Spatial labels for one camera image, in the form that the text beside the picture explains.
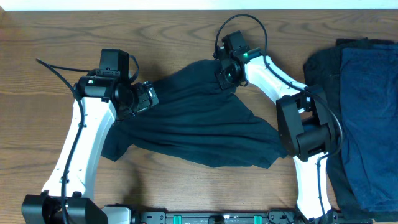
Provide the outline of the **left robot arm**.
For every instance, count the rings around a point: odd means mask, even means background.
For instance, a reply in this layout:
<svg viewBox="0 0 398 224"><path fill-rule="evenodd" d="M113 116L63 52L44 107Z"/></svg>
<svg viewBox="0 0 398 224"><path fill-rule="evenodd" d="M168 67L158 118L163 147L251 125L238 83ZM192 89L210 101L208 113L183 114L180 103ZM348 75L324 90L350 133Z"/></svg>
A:
<svg viewBox="0 0 398 224"><path fill-rule="evenodd" d="M128 205L94 203L96 171L108 131L118 118L135 116L159 102L150 81L131 84L117 77L83 76L58 162L38 195L26 195L26 223L139 223Z"/></svg>

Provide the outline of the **blue garment in pile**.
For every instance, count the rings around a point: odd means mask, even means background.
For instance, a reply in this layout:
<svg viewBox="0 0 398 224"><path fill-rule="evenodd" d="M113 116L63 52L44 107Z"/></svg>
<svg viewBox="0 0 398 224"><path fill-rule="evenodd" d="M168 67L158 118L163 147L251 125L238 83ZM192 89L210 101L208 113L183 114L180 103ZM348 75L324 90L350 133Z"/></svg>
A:
<svg viewBox="0 0 398 224"><path fill-rule="evenodd" d="M397 211L397 45L343 49L343 166L360 208Z"/></svg>

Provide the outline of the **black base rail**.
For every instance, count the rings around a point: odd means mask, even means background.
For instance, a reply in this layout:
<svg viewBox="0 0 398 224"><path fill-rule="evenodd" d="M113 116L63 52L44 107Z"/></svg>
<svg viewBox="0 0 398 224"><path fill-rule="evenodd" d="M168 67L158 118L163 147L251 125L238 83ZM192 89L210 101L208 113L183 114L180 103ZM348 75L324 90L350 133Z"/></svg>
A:
<svg viewBox="0 0 398 224"><path fill-rule="evenodd" d="M125 224L373 224L372 219L347 219L340 212L330 210L324 217L305 219L296 210L273 209L267 212L246 213L189 213L146 211L139 212L128 206L109 205L102 209L109 223Z"/></svg>

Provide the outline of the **dark teal t-shirt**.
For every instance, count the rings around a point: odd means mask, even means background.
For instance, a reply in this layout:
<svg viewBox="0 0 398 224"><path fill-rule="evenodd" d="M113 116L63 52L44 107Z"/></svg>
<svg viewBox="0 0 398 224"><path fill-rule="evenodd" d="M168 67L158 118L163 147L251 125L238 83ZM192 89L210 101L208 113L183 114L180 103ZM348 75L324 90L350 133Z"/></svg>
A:
<svg viewBox="0 0 398 224"><path fill-rule="evenodd" d="M201 60L153 83L159 104L115 122L101 155L116 161L135 145L209 167L269 168L287 156L278 132L222 90L216 60Z"/></svg>

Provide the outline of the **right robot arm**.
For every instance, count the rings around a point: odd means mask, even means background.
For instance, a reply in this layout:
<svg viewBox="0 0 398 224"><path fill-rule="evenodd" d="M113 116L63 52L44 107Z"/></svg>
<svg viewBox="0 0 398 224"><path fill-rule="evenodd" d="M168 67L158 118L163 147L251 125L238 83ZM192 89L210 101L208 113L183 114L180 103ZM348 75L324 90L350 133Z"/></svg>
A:
<svg viewBox="0 0 398 224"><path fill-rule="evenodd" d="M307 86L281 70L265 51L217 47L216 77L223 89L250 83L276 106L278 134L293 158L298 184L296 223L336 223L326 190L326 161L341 126L319 86Z"/></svg>

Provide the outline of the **black garment in pile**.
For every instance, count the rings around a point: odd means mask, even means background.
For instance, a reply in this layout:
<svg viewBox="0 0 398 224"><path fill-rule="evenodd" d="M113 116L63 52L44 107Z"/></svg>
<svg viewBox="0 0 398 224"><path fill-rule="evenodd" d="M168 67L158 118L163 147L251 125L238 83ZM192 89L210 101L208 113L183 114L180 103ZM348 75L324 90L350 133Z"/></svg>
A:
<svg viewBox="0 0 398 224"><path fill-rule="evenodd" d="M340 66L343 49L371 49L373 47L397 46L391 40L381 39L337 39L334 47L319 50L311 55L303 65L305 83L308 86L320 85L326 94L328 106L341 120L340 111ZM326 171L331 181L337 204L348 220L372 220L396 222L397 212L370 212L362 209L354 196L343 168L341 154L328 159Z"/></svg>

